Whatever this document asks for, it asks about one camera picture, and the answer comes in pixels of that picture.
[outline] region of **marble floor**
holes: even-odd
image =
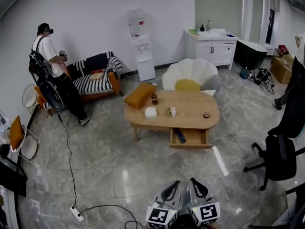
[[[263,67],[270,67],[270,60]],[[158,87],[166,69],[157,70]],[[77,208],[95,205],[121,205],[141,223],[145,221],[152,193],[164,183],[191,177],[207,181],[218,192],[222,229],[245,229],[250,223],[271,225],[287,209],[293,197],[285,190],[305,181],[304,157],[298,157],[296,177],[284,182],[269,181],[264,192],[264,168],[248,173],[245,165],[258,163],[255,141],[264,147],[267,131],[278,125],[283,115],[273,107],[286,85],[275,83],[275,95],[239,76],[233,66],[219,69],[222,88],[216,100],[220,121],[210,131],[210,142],[224,162],[223,172],[215,149],[176,150],[168,147],[168,132],[140,131],[140,141],[124,119],[124,102],[119,95],[87,103],[92,120],[81,127],[74,116],[61,117],[70,134],[73,151],[71,166],[75,177]],[[139,84],[138,76],[122,81],[124,95]],[[40,113],[31,130],[41,139],[33,164],[22,162],[29,178],[27,196],[19,197],[19,214],[24,229],[84,228],[70,212],[74,191],[66,147],[66,132],[57,116]],[[132,218],[117,207],[95,208],[83,214],[88,229],[122,229]]]

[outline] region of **white armchair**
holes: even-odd
[[[195,81],[201,92],[211,96],[217,94],[221,85],[216,66],[205,59],[184,59],[170,65],[162,77],[164,90],[175,90],[176,82],[183,79]]]

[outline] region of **yellow pillow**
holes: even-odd
[[[153,93],[156,86],[148,83],[141,83],[132,93],[130,93],[125,103],[134,108],[139,108],[145,100]]]
[[[192,80],[182,79],[178,80],[175,85],[176,91],[200,92],[201,86]]]
[[[21,127],[20,118],[19,116],[17,116],[10,128],[10,142],[13,150],[18,148],[19,143],[22,141],[22,139],[23,130]]]

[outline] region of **remote control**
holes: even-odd
[[[174,128],[173,131],[178,135],[181,143],[185,143],[186,142],[185,137],[183,136],[183,134],[180,131],[180,129]]]

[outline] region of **table leg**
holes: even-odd
[[[137,128],[133,127],[134,139],[135,141],[139,141],[138,131]]]

